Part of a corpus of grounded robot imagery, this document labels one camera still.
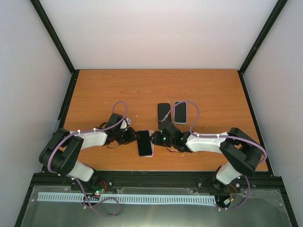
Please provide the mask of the black frame post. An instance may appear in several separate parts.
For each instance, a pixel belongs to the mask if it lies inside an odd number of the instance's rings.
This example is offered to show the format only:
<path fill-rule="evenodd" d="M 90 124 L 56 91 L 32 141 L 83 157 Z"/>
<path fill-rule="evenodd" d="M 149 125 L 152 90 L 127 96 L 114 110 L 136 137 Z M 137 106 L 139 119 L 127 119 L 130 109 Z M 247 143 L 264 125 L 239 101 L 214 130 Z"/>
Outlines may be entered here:
<path fill-rule="evenodd" d="M 40 20 L 42 21 L 45 29 L 47 30 L 51 40 L 53 41 L 56 49 L 58 50 L 62 60 L 64 61 L 66 67 L 68 68 L 69 72 L 73 74 L 75 72 L 75 68 L 59 38 L 59 36 L 56 33 L 56 30 L 54 29 L 42 3 L 39 0 L 30 0 L 32 6 L 34 7 L 36 13 L 38 14 Z"/>
<path fill-rule="evenodd" d="M 270 32 L 272 26 L 276 22 L 277 18 L 279 17 L 287 2 L 288 0 L 278 0 L 276 2 L 260 33 L 258 34 L 255 42 L 253 43 L 250 51 L 248 52 L 244 62 L 238 70 L 240 76 L 244 75 L 245 71 L 249 67 L 250 63 L 252 62 L 253 58 L 255 57 L 256 53 L 258 52 L 259 48 L 261 47 L 262 43 L 264 42 L 265 38 L 267 37 L 268 33 Z"/>

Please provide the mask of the right black frame post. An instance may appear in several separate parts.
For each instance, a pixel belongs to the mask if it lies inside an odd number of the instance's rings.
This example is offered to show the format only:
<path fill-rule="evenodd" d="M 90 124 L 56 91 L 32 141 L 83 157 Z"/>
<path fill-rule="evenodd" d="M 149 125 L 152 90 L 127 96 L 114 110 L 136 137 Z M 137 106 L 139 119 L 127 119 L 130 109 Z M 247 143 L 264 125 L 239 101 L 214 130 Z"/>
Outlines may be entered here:
<path fill-rule="evenodd" d="M 244 62 L 238 70 L 240 76 L 244 75 L 245 71 L 249 67 L 250 63 L 252 62 L 253 58 L 255 57 L 256 53 L 258 52 L 259 48 L 261 47 L 262 43 L 264 42 L 265 38 L 267 37 L 268 33 L 270 32 L 272 26 L 276 22 L 277 18 L 279 17 L 287 2 L 288 0 L 278 0 L 276 2 L 260 33 L 258 34 L 255 42 L 253 43 L 250 51 L 248 52 Z"/>

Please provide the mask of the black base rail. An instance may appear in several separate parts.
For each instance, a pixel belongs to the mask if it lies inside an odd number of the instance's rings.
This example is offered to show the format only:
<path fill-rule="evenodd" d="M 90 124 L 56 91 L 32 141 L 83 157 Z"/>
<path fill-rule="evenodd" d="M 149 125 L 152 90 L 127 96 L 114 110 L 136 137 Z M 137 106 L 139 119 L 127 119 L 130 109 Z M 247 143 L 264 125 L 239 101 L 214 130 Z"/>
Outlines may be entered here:
<path fill-rule="evenodd" d="M 213 186 L 213 172 L 120 172 L 97 171 L 91 180 L 82 182 L 86 192 L 107 189 L 116 193 L 123 188 L 182 188 L 194 192 L 223 195 L 228 191 L 278 189 L 285 193 L 281 177 L 268 172 L 256 172 L 247 180 L 244 177 L 233 180 L 228 186 Z"/>

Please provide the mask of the black phone case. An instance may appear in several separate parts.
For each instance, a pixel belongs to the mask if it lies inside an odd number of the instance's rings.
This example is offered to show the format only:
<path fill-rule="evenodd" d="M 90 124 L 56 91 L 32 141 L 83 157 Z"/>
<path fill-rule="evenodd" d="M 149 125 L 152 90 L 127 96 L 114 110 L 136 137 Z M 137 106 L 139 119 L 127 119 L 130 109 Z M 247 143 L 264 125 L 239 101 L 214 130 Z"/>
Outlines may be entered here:
<path fill-rule="evenodd" d="M 158 104 L 158 125 L 160 125 L 161 120 L 165 118 L 165 116 L 170 110 L 171 110 L 171 106 L 169 103 Z"/>

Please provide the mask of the left black frame post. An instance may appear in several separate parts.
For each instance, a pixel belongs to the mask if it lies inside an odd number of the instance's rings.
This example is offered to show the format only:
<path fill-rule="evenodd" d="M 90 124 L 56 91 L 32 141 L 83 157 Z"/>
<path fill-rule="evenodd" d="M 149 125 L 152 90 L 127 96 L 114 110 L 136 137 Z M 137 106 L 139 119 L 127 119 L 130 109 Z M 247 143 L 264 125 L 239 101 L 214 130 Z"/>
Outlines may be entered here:
<path fill-rule="evenodd" d="M 45 29 L 47 30 L 51 40 L 53 41 L 56 49 L 58 50 L 62 60 L 64 61 L 66 67 L 68 68 L 69 72 L 73 74 L 75 72 L 75 68 L 59 38 L 59 36 L 56 33 L 56 30 L 54 29 L 42 3 L 39 0 L 30 0 L 32 6 L 34 7 L 36 13 L 38 14 L 40 20 L 42 21 Z"/>

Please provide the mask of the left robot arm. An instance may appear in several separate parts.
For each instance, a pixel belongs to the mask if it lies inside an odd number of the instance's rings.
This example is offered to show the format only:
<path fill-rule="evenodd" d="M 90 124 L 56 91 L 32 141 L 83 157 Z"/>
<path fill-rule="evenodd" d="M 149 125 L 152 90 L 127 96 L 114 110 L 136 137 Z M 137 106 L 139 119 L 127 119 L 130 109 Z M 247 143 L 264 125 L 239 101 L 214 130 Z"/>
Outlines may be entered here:
<path fill-rule="evenodd" d="M 113 113 L 108 122 L 92 130 L 68 131 L 59 128 L 41 152 L 39 162 L 50 173 L 77 178 L 87 190 L 94 190 L 98 186 L 98 178 L 94 176 L 92 167 L 78 161 L 81 150 L 108 146 L 114 141 L 118 145 L 136 141 L 138 135 L 130 124 L 131 119 Z"/>

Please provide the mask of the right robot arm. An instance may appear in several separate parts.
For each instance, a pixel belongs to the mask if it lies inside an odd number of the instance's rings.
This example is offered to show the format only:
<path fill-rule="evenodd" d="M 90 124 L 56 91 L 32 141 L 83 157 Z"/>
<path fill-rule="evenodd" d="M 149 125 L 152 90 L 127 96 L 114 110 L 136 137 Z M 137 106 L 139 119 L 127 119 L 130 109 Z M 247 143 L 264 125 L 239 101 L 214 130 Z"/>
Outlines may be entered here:
<path fill-rule="evenodd" d="M 259 164 L 267 159 L 266 150 L 239 128 L 218 134 L 201 134 L 191 130 L 181 132 L 170 121 L 161 121 L 151 136 L 154 145 L 179 152 L 213 152 L 222 154 L 227 163 L 220 166 L 210 180 L 215 190 L 223 191 L 241 176 L 253 176 Z"/>

